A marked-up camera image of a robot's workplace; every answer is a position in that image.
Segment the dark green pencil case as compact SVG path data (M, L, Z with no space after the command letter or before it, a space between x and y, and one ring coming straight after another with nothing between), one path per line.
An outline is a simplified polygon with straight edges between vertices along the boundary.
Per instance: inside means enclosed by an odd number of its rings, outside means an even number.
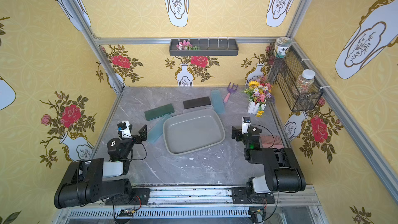
M164 106L160 106L160 107L145 111L144 115L145 115L145 119L147 121L150 121L150 120L154 120L159 117L162 117L164 115L172 114L174 112L175 112L175 110L174 110L173 105L167 104Z

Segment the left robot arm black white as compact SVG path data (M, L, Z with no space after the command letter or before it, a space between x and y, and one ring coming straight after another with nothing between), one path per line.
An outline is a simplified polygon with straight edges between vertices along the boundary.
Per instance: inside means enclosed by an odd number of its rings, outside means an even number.
M120 122L118 137L107 143L110 160L103 158L72 162L54 197L58 209L85 206L104 200L107 205L139 205L148 203L148 188L133 189L129 179L124 178L133 161L133 147L147 140L147 126L144 125L137 135L132 135L132 126L126 121Z

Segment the grey plastic storage tray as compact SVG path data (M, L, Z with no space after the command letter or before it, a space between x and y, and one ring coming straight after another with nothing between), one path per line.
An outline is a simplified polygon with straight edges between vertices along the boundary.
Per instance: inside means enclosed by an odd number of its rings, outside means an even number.
M165 147L174 156L218 145L225 137L221 119L212 109L177 115L167 119L163 125Z

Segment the light blue pencil case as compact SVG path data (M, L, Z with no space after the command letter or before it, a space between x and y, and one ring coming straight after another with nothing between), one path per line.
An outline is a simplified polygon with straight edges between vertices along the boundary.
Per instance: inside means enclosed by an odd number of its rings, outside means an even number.
M217 114L225 113L225 106L220 90L214 89L210 92L211 104Z

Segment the light teal pencil case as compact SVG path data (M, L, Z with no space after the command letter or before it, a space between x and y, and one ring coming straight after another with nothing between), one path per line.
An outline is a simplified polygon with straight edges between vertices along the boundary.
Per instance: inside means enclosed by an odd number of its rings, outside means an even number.
M164 115L162 118L160 118L156 125L148 132L148 143L155 143L160 138L160 136L163 135L163 125L171 117L171 115Z

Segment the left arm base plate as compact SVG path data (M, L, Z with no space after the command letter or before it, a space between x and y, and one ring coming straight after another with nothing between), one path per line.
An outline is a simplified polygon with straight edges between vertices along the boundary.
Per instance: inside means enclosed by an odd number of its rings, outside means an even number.
M114 196L106 200L106 205L135 205L143 206L148 204L150 196L149 188L133 188L124 195Z

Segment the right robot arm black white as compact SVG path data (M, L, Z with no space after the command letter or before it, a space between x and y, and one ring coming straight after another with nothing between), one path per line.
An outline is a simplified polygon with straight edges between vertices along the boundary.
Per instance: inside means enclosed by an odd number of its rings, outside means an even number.
M250 178L246 183L247 201L257 203L273 198L273 193L294 194L304 191L306 180L291 148L263 147L262 130L258 125L247 128L232 127L231 138L245 145L244 157L250 164L263 166L264 173Z

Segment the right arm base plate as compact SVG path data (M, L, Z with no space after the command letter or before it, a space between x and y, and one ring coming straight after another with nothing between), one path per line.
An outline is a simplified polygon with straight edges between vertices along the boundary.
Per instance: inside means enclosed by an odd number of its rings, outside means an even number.
M232 198L233 204L274 204L275 198L271 193L258 194L248 193L246 188L237 187L231 188L228 191L228 196Z

